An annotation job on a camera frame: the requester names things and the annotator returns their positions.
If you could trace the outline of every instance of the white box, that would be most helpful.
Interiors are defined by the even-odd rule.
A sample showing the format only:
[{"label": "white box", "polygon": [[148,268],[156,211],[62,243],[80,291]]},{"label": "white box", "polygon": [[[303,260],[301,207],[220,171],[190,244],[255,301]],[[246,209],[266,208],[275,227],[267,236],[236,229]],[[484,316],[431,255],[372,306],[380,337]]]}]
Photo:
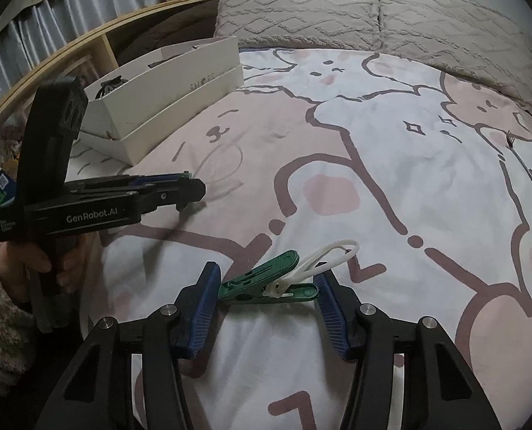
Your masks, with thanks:
[{"label": "white box", "polygon": [[239,64],[176,100],[121,140],[104,139],[84,131],[79,133],[79,138],[90,148],[134,166],[198,113],[242,85],[244,74]]},{"label": "white box", "polygon": [[[236,37],[195,40],[153,50],[85,89],[89,105],[81,130],[120,140],[180,97],[239,64]],[[118,76],[127,82],[95,100],[101,83]]]}]

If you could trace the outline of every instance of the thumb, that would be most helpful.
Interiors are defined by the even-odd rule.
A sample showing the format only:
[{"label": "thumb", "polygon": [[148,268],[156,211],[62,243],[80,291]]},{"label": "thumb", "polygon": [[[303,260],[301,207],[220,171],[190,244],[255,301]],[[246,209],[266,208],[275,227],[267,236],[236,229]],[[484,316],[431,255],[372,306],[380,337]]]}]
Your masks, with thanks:
[{"label": "thumb", "polygon": [[39,273],[51,271],[52,265],[49,257],[34,242],[9,242],[7,253],[13,260],[21,262],[26,268]]}]

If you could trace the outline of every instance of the white plastic loop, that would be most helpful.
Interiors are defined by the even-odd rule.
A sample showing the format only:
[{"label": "white plastic loop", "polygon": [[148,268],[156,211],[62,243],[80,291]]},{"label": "white plastic loop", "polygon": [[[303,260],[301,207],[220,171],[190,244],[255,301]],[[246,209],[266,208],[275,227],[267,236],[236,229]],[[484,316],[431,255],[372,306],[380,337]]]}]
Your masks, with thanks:
[{"label": "white plastic loop", "polygon": [[[344,253],[344,255],[332,260],[326,264],[316,267],[316,264],[322,257],[330,253],[334,249],[344,249],[344,246],[354,246],[353,249]],[[314,276],[315,274],[331,270],[342,263],[347,262],[354,255],[358,253],[359,242],[354,239],[342,239],[328,244],[325,247],[315,251],[312,255],[303,260],[294,270],[288,273],[284,278],[279,278],[276,281],[266,286],[264,290],[264,296],[268,297],[282,297],[291,284],[299,283],[307,278]]]}]

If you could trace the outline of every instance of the human hand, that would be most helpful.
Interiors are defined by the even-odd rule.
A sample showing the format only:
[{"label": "human hand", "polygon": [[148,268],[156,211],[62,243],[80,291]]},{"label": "human hand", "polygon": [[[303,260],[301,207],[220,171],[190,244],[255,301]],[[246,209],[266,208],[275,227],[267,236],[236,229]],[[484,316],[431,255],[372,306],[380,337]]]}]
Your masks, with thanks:
[{"label": "human hand", "polygon": [[[89,241],[88,234],[79,235],[76,247],[61,257],[57,283],[63,292],[72,293],[82,286]],[[3,242],[0,246],[0,281],[13,302],[29,300],[26,268],[48,273],[52,266],[49,257],[34,242]]]}]

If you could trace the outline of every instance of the clothespin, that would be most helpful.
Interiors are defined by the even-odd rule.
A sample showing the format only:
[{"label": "clothespin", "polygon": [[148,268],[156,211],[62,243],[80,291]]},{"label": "clothespin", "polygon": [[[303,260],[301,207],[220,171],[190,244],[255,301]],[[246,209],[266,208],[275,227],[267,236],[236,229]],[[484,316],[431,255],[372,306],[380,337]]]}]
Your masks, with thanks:
[{"label": "clothespin", "polygon": [[233,280],[222,283],[218,300],[226,304],[278,304],[314,300],[318,288],[313,283],[291,284],[280,297],[264,295],[266,286],[295,269],[299,255],[288,250]]}]

